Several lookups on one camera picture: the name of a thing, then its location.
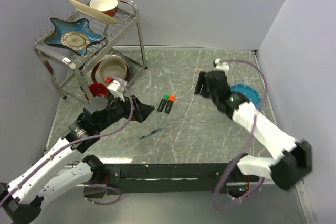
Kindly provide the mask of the blue pen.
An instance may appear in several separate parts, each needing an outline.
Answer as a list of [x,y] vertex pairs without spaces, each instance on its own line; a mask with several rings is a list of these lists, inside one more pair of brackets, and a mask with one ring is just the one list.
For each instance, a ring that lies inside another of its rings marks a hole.
[[139,139],[140,139],[140,140],[145,139],[145,138],[147,138],[147,137],[149,137],[149,136],[151,136],[151,135],[153,135],[153,134],[155,134],[155,133],[161,131],[162,129],[163,129],[162,127],[157,128],[157,129],[155,129],[154,131],[152,131],[152,132],[150,132],[150,133],[148,133],[148,134],[146,134],[146,135],[141,136]]

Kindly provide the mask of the black green-tipped highlighter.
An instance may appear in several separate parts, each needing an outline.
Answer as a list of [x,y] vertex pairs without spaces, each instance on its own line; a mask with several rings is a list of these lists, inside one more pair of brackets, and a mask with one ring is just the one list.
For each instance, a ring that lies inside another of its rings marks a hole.
[[168,101],[168,99],[167,100],[165,100],[163,98],[161,99],[161,102],[160,102],[160,104],[159,104],[159,106],[157,108],[158,112],[162,112],[163,111],[163,109],[165,108],[165,106],[167,104],[167,101]]

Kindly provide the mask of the orange highlighter cap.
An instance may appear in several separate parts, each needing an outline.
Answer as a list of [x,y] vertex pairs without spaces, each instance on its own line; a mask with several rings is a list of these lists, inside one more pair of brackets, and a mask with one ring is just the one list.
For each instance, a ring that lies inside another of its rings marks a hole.
[[174,102],[174,100],[175,100],[175,96],[174,96],[174,95],[170,95],[170,96],[169,96],[169,101]]

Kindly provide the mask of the black orange-tipped highlighter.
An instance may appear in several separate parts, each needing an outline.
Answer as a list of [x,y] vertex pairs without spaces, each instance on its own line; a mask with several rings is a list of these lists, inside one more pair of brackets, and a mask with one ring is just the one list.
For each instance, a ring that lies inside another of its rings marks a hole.
[[169,113],[170,113],[171,108],[172,108],[172,106],[173,106],[173,103],[174,103],[174,102],[169,101],[169,99],[168,99],[167,104],[166,104],[166,107],[165,107],[165,113],[166,113],[166,114],[169,114]]

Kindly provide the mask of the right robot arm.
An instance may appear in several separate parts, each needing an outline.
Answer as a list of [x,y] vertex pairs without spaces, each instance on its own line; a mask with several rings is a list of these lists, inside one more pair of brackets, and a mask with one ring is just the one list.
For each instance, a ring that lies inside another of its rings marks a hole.
[[235,181],[247,175],[272,179],[282,190],[291,189],[312,171],[312,146],[288,135],[259,112],[260,95],[253,88],[230,86],[223,71],[201,71],[195,94],[211,99],[219,111],[248,130],[271,154],[270,158],[240,154],[231,166]]

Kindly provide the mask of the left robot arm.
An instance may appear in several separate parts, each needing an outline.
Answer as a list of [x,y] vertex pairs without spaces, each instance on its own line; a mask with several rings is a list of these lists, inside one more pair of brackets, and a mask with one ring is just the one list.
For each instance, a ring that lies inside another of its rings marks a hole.
[[84,157],[67,172],[57,173],[115,122],[126,118],[142,123],[153,111],[153,106],[141,103],[134,95],[112,102],[104,97],[93,99],[47,154],[15,180],[1,183],[1,207],[13,223],[31,223],[44,206],[73,187],[103,181],[105,165],[94,155]]

